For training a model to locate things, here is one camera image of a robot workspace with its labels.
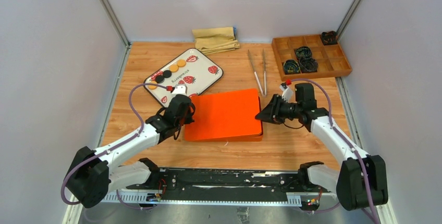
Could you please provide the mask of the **white strawberry tray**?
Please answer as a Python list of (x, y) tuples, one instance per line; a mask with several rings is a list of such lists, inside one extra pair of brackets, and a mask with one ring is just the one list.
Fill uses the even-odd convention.
[[(172, 73), (171, 77), (165, 79), (163, 83), (157, 84), (156, 89), (149, 90), (147, 87), (149, 82), (155, 81), (157, 75), (162, 75), (163, 71), (169, 70), (170, 65), (176, 65), (179, 59), (184, 59), (187, 62), (186, 66)], [(145, 90), (152, 95), (160, 105), (167, 107), (171, 101), (171, 93), (162, 89), (161, 86), (185, 84), (188, 88), (187, 95), (196, 96), (207, 91), (212, 85), (218, 82), (223, 75), (224, 71), (219, 65), (198, 49), (190, 48), (149, 75), (143, 83), (145, 84)]]

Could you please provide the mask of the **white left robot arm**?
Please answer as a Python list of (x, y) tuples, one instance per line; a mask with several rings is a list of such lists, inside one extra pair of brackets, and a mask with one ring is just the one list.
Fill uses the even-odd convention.
[(178, 94), (168, 107), (160, 109), (139, 128), (119, 140), (96, 148), (79, 149), (63, 180), (61, 194), (68, 189), (85, 208), (100, 203), (109, 193), (133, 184), (154, 189), (159, 184), (159, 174), (147, 159), (132, 165), (124, 163), (141, 151), (156, 146), (164, 140), (176, 139), (183, 125), (193, 122), (195, 105), (188, 96)]

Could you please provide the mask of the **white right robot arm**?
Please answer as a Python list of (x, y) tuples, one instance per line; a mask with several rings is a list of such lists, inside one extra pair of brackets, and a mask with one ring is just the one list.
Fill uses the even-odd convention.
[(338, 171), (323, 162), (313, 161), (300, 165), (298, 186), (312, 191), (320, 186), (334, 193), (345, 210), (370, 208), (388, 203), (386, 163), (379, 155), (371, 155), (357, 146), (337, 125), (332, 116), (332, 104), (325, 93), (327, 108), (319, 108), (315, 88), (325, 89), (309, 79), (296, 79), (280, 85), (281, 94), (274, 94), (270, 102), (255, 116), (261, 122), (284, 125), (297, 120), (316, 136), (340, 163)]

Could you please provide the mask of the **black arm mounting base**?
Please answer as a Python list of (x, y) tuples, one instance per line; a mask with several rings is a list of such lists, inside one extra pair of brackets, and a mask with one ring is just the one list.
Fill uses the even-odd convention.
[(165, 201), (208, 203), (286, 203), (289, 195), (324, 193), (303, 184), (295, 171), (161, 168), (148, 182), (128, 186)]

